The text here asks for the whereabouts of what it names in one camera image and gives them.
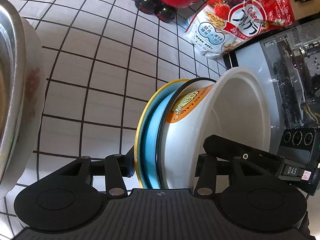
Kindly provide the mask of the blue enamel bowl yellow rim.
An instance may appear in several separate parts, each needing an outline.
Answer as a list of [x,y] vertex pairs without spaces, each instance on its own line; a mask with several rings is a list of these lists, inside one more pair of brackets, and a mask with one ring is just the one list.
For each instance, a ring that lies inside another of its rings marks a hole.
[[188,81],[188,79],[178,79],[163,85],[153,94],[140,116],[133,155],[135,171],[142,188],[161,188],[156,168],[158,132],[170,99]]

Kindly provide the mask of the white paper bowl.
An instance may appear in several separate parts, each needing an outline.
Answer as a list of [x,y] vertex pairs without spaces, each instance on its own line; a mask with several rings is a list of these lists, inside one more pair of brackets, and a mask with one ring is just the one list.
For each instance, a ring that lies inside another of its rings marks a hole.
[[165,189],[191,189],[207,137],[218,135],[269,151],[270,113],[254,73],[235,67],[215,84],[205,82],[179,95],[165,121],[160,150]]

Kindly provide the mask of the white glass-sided computer case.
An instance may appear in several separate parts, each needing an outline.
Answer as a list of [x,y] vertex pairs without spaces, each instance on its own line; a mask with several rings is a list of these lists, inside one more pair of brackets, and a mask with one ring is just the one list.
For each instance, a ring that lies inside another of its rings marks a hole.
[[299,20],[223,57],[227,69],[247,67],[259,77],[275,122],[319,127],[319,20]]

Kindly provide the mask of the white black grid tablecloth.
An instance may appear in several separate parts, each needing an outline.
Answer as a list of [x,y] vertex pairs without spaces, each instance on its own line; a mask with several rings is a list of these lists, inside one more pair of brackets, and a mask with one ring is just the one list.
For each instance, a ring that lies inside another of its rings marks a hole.
[[21,231],[14,199],[26,186],[80,156],[126,153],[154,92],[176,79],[218,79],[223,58],[195,53],[185,20],[172,23],[139,12],[134,0],[8,0],[43,46],[46,103],[25,171],[1,200],[1,237]]

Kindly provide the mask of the white ceramic bowl floral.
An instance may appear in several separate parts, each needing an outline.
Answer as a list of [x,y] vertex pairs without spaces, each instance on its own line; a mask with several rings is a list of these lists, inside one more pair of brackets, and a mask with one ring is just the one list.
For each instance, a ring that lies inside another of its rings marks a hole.
[[46,75],[42,45],[35,29],[21,18],[26,45],[24,101],[15,148],[1,182],[1,198],[10,192],[23,174],[33,152],[45,102]]

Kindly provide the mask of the red granola cereal bag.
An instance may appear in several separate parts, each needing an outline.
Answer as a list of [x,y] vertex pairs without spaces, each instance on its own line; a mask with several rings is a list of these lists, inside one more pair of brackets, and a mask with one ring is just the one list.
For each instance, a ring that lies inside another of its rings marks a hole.
[[294,21],[290,0],[209,0],[188,19],[185,36],[200,55],[215,59]]

